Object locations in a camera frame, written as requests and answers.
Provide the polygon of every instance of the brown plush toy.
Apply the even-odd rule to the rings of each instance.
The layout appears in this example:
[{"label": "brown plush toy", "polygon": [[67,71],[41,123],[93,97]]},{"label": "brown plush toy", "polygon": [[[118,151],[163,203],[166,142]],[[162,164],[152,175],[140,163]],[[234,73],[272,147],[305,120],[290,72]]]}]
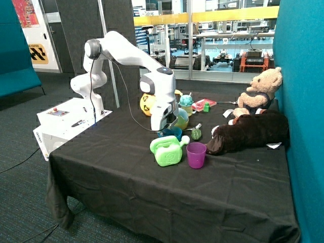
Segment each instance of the brown plush toy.
[{"label": "brown plush toy", "polygon": [[281,84],[281,67],[268,69],[254,77],[251,87],[247,88],[248,93],[242,93],[238,98],[239,108],[236,108],[233,112],[235,117],[243,114],[255,114],[259,108],[268,109],[274,99],[274,93]]},{"label": "brown plush toy", "polygon": [[233,125],[222,125],[213,131],[206,153],[219,155],[247,147],[286,142],[289,138],[287,118],[276,110],[262,110],[260,114],[243,114]]}]

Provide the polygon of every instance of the green watering can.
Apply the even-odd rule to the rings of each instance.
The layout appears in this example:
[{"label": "green watering can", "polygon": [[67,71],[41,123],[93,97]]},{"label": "green watering can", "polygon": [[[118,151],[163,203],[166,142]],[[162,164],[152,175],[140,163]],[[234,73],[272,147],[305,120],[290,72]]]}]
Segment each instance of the green watering can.
[{"label": "green watering can", "polygon": [[181,160],[182,146],[189,142],[188,136],[183,136],[181,142],[175,136],[161,137],[151,142],[150,150],[160,166],[175,165]]}]

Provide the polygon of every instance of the yellow sign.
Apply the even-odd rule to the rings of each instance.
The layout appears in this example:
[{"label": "yellow sign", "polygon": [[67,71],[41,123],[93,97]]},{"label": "yellow sign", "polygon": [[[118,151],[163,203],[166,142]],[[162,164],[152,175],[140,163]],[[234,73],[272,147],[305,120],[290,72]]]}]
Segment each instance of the yellow sign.
[{"label": "yellow sign", "polygon": [[48,64],[49,60],[42,44],[30,44],[29,52],[32,64]]},{"label": "yellow sign", "polygon": [[[192,22],[273,19],[278,17],[278,12],[279,12],[279,6],[192,13]],[[134,25],[142,26],[142,25],[160,25],[160,24],[179,24],[179,23],[188,23],[188,21],[189,21],[188,13],[169,14],[169,15],[159,15],[159,16],[135,17]]]}]

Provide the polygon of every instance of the yellow soccer ball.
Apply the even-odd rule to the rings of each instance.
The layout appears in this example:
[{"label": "yellow soccer ball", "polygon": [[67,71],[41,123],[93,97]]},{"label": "yellow soccer ball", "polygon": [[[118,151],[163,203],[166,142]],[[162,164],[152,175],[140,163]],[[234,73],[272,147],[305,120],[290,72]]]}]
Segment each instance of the yellow soccer ball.
[{"label": "yellow soccer ball", "polygon": [[155,103],[155,100],[156,100],[156,98],[154,95],[148,95],[145,93],[143,94],[143,96],[140,100],[140,107],[145,115],[151,116],[150,109],[152,108],[153,104]]}]

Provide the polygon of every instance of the glass window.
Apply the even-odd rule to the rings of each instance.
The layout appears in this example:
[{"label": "glass window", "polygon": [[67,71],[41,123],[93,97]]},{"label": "glass window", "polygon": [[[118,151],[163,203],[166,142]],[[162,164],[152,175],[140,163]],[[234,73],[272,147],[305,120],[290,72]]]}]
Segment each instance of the glass window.
[{"label": "glass window", "polygon": [[[279,2],[133,0],[141,19],[134,18],[141,23],[135,26],[138,47],[177,78],[246,82],[274,67]],[[149,24],[153,28],[144,31]]]}]

